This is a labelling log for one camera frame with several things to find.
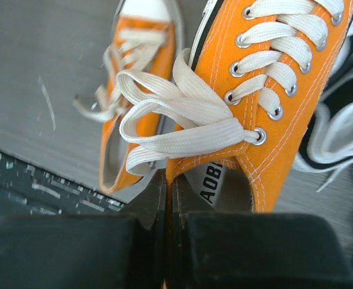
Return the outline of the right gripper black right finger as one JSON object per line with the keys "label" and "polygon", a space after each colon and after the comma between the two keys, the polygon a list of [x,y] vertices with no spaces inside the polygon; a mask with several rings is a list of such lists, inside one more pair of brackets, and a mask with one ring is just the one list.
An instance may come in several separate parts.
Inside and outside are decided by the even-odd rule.
{"label": "right gripper black right finger", "polygon": [[172,217],[173,288],[353,288],[353,267],[321,217],[216,211],[184,176]]}

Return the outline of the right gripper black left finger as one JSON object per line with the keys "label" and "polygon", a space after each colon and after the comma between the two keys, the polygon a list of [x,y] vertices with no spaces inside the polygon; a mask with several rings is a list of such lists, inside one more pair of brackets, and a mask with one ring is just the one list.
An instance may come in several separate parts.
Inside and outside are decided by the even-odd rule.
{"label": "right gripper black left finger", "polygon": [[0,218],[0,288],[161,288],[166,178],[116,214]]}

